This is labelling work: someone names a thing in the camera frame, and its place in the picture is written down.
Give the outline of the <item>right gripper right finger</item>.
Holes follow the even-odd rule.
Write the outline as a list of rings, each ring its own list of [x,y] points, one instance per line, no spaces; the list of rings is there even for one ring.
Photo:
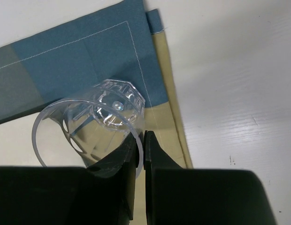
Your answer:
[[[146,219],[149,225],[274,225],[259,178],[248,170],[184,169],[144,137]]]

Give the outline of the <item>clear plastic cup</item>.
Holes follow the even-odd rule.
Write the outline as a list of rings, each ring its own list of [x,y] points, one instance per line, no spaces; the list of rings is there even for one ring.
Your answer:
[[[140,174],[145,103],[132,83],[106,79],[48,105],[36,117],[31,133],[39,163],[87,168],[132,138]]]

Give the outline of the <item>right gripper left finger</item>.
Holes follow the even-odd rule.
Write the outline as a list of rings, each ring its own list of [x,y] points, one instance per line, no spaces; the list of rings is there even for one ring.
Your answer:
[[[128,135],[88,168],[0,167],[0,225],[127,225],[136,140]]]

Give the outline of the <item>blue tan cloth placemat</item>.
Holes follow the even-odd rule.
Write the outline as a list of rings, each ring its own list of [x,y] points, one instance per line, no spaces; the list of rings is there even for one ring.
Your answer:
[[[131,82],[145,98],[146,128],[192,166],[159,10],[122,0],[0,47],[0,124],[105,79]]]

